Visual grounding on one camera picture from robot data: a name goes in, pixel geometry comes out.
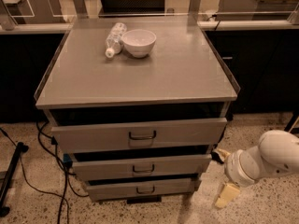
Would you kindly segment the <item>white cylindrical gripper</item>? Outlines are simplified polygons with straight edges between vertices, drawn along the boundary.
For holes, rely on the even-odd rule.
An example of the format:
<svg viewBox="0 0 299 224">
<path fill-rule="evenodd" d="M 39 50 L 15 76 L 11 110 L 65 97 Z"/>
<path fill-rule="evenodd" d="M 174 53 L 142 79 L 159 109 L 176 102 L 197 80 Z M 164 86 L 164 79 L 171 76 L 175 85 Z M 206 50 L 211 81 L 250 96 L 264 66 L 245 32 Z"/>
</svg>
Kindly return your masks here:
<svg viewBox="0 0 299 224">
<path fill-rule="evenodd" d="M 215 202 L 217 208 L 224 208 L 240 194 L 240 187 L 256 184 L 264 175 L 263 159 L 257 146 L 234 153 L 217 148 L 216 151 L 225 159 L 224 173 L 233 182 L 222 184 Z"/>
</svg>

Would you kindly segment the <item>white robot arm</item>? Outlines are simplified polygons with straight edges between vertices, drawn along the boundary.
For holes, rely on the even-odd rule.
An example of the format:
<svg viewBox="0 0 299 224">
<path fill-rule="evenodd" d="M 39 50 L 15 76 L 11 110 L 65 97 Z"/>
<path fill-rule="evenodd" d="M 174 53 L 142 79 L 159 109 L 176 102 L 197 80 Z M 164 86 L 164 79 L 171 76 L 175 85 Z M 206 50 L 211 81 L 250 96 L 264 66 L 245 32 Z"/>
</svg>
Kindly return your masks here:
<svg viewBox="0 0 299 224">
<path fill-rule="evenodd" d="M 246 150 L 228 152 L 217 148 L 224 158 L 228 180 L 221 185 L 215 202 L 224 208 L 240 194 L 240 189 L 256 184 L 262 178 L 299 173 L 299 138 L 281 130 L 265 132 L 258 144 Z"/>
</svg>

